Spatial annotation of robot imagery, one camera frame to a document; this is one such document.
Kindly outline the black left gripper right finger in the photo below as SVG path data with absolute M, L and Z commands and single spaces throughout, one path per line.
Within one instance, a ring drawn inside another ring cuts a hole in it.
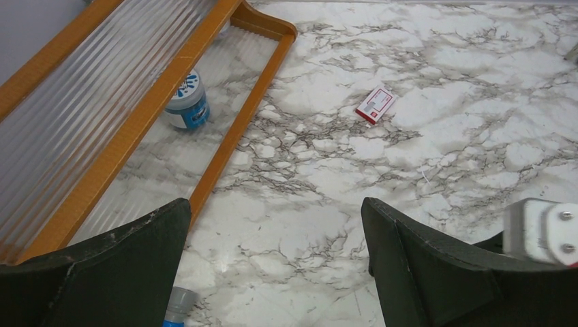
M 377 198 L 361 218 L 387 326 L 576 326 L 577 269 L 505 256 L 501 234 L 469 244 Z

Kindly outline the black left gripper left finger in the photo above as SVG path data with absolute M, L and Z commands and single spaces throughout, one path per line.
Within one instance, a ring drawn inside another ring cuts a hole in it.
M 161 326 L 191 219 L 177 198 L 69 247 L 1 267 L 2 326 Z

